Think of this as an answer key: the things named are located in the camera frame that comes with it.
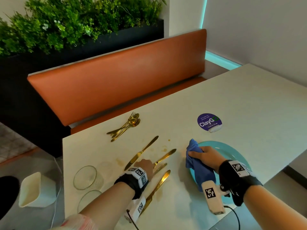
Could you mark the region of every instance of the planter box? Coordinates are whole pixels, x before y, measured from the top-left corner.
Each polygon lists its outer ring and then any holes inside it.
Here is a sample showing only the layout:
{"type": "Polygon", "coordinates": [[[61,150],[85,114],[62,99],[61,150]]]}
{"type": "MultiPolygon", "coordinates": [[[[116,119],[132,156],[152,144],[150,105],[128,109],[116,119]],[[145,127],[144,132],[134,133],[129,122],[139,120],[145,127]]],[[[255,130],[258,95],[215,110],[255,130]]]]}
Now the planter box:
{"type": "Polygon", "coordinates": [[[62,154],[62,138],[70,127],[57,116],[27,81],[29,73],[76,62],[164,37],[164,22],[101,35],[83,46],[49,55],[25,53],[0,59],[0,122],[54,156],[62,154]]]}

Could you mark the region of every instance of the purple sticker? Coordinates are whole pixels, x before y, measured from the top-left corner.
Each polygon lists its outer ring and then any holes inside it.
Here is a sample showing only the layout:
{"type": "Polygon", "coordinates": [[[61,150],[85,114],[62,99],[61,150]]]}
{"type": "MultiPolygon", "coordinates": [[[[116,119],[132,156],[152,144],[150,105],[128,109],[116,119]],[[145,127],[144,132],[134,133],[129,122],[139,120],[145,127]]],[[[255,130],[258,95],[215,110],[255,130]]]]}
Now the purple sticker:
{"type": "Polygon", "coordinates": [[[213,115],[213,114],[201,114],[197,118],[198,125],[206,130],[209,131],[210,128],[215,127],[217,125],[222,125],[222,121],[219,117],[213,115]]]}

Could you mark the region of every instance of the cleaning rag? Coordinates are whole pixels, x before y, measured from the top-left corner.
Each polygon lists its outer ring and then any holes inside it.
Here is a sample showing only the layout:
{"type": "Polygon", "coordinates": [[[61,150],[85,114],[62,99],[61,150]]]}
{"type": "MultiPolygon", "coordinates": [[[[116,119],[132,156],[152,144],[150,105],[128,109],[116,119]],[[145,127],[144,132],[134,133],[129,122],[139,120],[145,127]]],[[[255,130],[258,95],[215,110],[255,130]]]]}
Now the cleaning rag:
{"type": "Polygon", "coordinates": [[[186,168],[192,168],[195,172],[195,180],[198,186],[198,190],[200,192],[203,191],[201,184],[206,181],[212,180],[214,183],[216,183],[216,178],[213,172],[213,169],[210,168],[209,166],[204,165],[201,160],[190,157],[188,155],[189,151],[194,151],[194,152],[201,152],[202,149],[198,146],[198,143],[194,140],[191,139],[189,146],[187,147],[187,152],[186,152],[186,159],[185,159],[185,166],[186,168]]]}

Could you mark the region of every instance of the teal led light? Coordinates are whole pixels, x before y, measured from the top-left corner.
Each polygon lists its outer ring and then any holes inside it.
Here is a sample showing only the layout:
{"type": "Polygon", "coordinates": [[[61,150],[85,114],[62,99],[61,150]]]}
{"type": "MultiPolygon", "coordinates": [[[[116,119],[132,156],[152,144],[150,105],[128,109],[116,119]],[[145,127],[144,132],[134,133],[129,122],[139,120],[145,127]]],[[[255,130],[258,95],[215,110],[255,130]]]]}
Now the teal led light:
{"type": "MultiPolygon", "coordinates": [[[[207,0],[204,0],[203,11],[202,11],[202,14],[201,14],[202,18],[201,18],[200,29],[203,28],[206,6],[207,6],[207,0]]],[[[218,55],[216,55],[212,52],[209,52],[209,51],[206,51],[205,59],[214,63],[214,64],[217,64],[217,65],[219,65],[219,66],[221,66],[225,69],[228,69],[228,70],[236,69],[236,68],[241,66],[240,64],[237,64],[237,63],[235,63],[231,60],[225,59],[224,57],[218,56],[218,55]]]]}

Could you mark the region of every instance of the hand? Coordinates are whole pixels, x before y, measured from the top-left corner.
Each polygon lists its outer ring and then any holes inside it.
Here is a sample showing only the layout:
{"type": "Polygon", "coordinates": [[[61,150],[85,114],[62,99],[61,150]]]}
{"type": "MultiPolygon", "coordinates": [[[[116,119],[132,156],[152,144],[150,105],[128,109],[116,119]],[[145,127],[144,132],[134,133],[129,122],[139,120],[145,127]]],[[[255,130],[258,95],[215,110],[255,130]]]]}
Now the hand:
{"type": "Polygon", "coordinates": [[[200,159],[202,163],[206,166],[209,166],[215,170],[216,173],[219,173],[220,165],[227,159],[223,157],[217,150],[210,146],[200,147],[202,152],[188,152],[188,155],[193,158],[200,159]]]}
{"type": "Polygon", "coordinates": [[[146,174],[147,174],[147,178],[149,181],[151,181],[152,177],[153,177],[153,163],[151,162],[151,160],[145,160],[142,159],[139,162],[136,162],[134,164],[135,167],[141,167],[143,170],[145,170],[146,174]]]}

